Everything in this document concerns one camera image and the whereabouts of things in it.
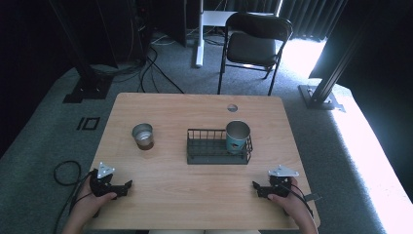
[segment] sunlight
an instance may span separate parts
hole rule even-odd
[[[324,45],[325,41],[316,42],[303,39],[289,41],[285,45],[282,60],[294,62],[288,62],[286,69],[308,78],[319,59],[319,55],[321,55]]]
[[[361,112],[331,114],[384,229],[406,233],[403,224],[411,222],[413,205],[368,122]]]

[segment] gray carpet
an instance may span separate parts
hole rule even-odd
[[[187,48],[177,43],[159,41],[153,45],[157,65],[186,94],[216,94],[221,47],[206,44],[204,66],[195,68],[196,44]],[[291,42],[310,45],[314,42]],[[319,233],[386,233],[366,193],[366,185],[358,177],[349,151],[340,137],[340,126],[332,112],[307,109],[298,85],[311,84],[309,70],[294,72],[292,67],[308,66],[304,54],[286,54],[279,70],[273,96],[282,98],[314,192],[323,198],[317,201],[321,220]],[[154,59],[151,51],[149,57]],[[222,94],[266,96],[270,80],[262,81],[257,71],[228,68]],[[139,75],[117,76],[106,99],[85,99],[78,104],[63,104],[78,80],[75,69],[56,81],[38,106],[25,128],[0,161],[0,233],[52,233],[56,218],[71,187],[57,184],[55,166],[76,160],[85,174],[92,163],[116,95],[136,92]],[[143,80],[145,92],[178,93],[178,90],[156,69],[149,69]],[[334,95],[346,108],[338,115],[360,115],[351,92],[340,86]],[[99,118],[95,130],[78,130],[82,118]],[[67,179],[75,179],[76,170],[67,168]],[[64,223],[67,213],[60,223]],[[92,231],[87,233],[134,233],[123,231]],[[262,233],[298,233],[298,231],[262,231]]]

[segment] hole in table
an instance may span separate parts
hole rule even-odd
[[[237,107],[235,104],[229,104],[229,105],[227,106],[227,109],[228,109],[229,111],[231,111],[231,112],[237,112],[238,107]]]

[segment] black chair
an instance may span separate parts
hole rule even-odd
[[[273,80],[268,92],[270,96],[282,59],[282,50],[291,34],[292,24],[287,19],[248,13],[231,15],[225,23],[218,94],[221,93],[222,75],[226,66],[266,71],[263,79],[267,79],[274,67]],[[245,67],[237,63],[253,66]]]

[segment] wrist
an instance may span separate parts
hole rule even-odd
[[[61,234],[78,234],[82,233],[85,223],[79,220],[76,220],[72,216],[67,220],[66,224],[63,227]]]
[[[299,217],[294,219],[295,223],[300,229],[302,234],[317,234],[319,233],[316,228],[316,224],[314,223],[313,218],[311,217],[310,213],[305,215],[300,215]]]

